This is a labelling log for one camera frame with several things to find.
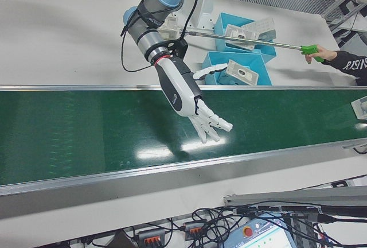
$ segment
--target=metal rod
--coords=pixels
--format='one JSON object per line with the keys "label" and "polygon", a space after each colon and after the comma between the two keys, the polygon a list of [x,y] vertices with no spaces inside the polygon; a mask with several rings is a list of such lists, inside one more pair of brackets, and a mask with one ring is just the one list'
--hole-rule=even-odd
{"label": "metal rod", "polygon": [[194,32],[189,31],[187,32],[190,36],[196,36],[196,37],[210,37],[210,38],[217,38],[219,40],[231,40],[231,41],[237,41],[243,44],[258,44],[258,45],[268,45],[268,46],[274,46],[274,47],[282,47],[287,49],[294,49],[294,50],[301,50],[301,46],[295,46],[295,45],[288,45],[288,44],[282,44],[282,43],[275,43],[275,42],[268,42],[268,41],[260,41],[260,40],[249,40],[247,38],[240,38],[240,37],[227,37],[227,36],[220,36],[218,34],[207,34],[207,33],[200,33],[200,32]]}
{"label": "metal rod", "polygon": [[330,31],[335,30],[337,27],[339,27],[340,25],[342,25],[345,21],[347,21],[349,18],[351,18],[352,16],[354,16],[356,13],[358,13],[360,10],[362,10],[365,6],[367,6],[367,3],[364,4],[359,4],[357,7],[355,7],[352,11],[350,11],[349,13],[347,13],[344,18],[342,18],[340,20],[340,22],[338,22],[336,25],[332,25],[330,26]]}
{"label": "metal rod", "polygon": [[343,3],[346,0],[336,0],[333,4],[331,4],[323,13],[321,14],[322,18],[327,17],[333,10],[335,10],[341,3]]}

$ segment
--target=robotic arm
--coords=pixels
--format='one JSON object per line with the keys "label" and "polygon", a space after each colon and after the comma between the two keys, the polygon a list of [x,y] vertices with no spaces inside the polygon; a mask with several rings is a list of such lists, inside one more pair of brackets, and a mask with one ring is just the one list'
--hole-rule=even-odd
{"label": "robotic arm", "polygon": [[125,12],[124,30],[132,36],[145,59],[156,68],[162,91],[176,113],[191,120],[202,143],[206,142],[206,135],[219,141],[214,127],[230,131],[232,124],[206,106],[195,80],[203,79],[208,73],[222,71],[227,66],[217,65],[194,74],[181,58],[171,55],[167,43],[157,31],[165,18],[180,8],[182,1],[143,0],[138,7]]}

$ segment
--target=white tabletop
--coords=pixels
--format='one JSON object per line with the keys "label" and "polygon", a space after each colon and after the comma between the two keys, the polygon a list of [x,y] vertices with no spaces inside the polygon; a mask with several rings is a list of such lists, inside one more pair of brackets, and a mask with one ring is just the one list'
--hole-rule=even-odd
{"label": "white tabletop", "polygon": [[[120,63],[122,16],[139,0],[0,0],[1,84],[158,84],[154,68],[128,73]],[[213,20],[220,12],[259,20],[272,17],[276,42],[292,45],[319,43],[338,49],[319,15],[235,0],[215,0]],[[185,61],[199,69],[214,41],[188,37]],[[147,65],[130,37],[124,63],[134,69]],[[273,85],[347,86],[353,77],[304,57],[276,48],[267,63]]]}

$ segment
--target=green conveyor belt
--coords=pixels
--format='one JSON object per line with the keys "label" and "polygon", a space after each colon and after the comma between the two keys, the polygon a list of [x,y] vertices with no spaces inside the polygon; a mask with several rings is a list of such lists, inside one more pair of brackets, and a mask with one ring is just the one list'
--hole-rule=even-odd
{"label": "green conveyor belt", "polygon": [[161,91],[0,92],[0,185],[367,137],[350,102],[367,90],[204,91],[233,123],[201,145]]}

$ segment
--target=grabber tool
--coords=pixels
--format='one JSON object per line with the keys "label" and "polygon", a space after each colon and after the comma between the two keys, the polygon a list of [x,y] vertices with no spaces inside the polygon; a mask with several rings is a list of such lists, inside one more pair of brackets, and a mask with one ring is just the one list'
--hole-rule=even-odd
{"label": "grabber tool", "polygon": [[[295,45],[288,45],[288,44],[282,44],[282,43],[276,43],[276,42],[249,40],[247,38],[242,38],[242,37],[227,37],[227,36],[221,36],[219,34],[200,33],[200,32],[194,32],[194,31],[186,32],[186,34],[190,36],[196,36],[196,37],[211,37],[211,38],[217,38],[219,40],[237,41],[244,45],[258,44],[258,45],[268,45],[268,46],[282,47],[282,48],[287,48],[287,49],[294,49],[294,50],[301,51],[303,55],[309,55],[309,54],[318,52],[316,44],[310,45],[310,46],[295,46]],[[315,57],[314,59],[316,59],[316,61],[318,61],[319,63],[324,61],[324,59],[321,57]]]}

